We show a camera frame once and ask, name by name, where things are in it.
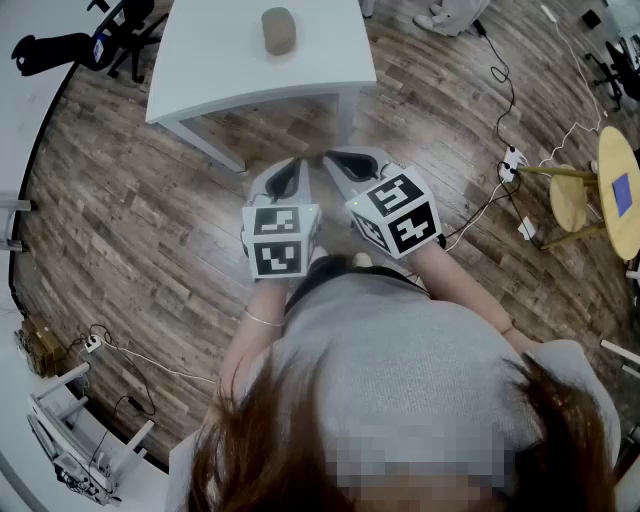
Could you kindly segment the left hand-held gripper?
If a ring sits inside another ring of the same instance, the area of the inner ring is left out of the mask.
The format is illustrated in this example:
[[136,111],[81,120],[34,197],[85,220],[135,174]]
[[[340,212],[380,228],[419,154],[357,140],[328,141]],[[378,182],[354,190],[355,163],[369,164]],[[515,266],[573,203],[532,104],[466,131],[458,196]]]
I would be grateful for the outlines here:
[[256,280],[307,275],[316,247],[321,209],[313,203],[281,203],[298,190],[311,198],[309,162],[288,158],[264,170],[253,181],[242,208],[241,241]]

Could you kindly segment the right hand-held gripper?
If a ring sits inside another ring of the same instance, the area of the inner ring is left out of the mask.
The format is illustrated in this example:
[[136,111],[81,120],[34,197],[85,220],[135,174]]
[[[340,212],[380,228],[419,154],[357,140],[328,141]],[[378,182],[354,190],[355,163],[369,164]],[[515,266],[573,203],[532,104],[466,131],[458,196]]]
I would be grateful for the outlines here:
[[435,198],[414,167],[386,164],[386,152],[369,146],[333,148],[322,162],[363,238],[390,257],[444,242]]

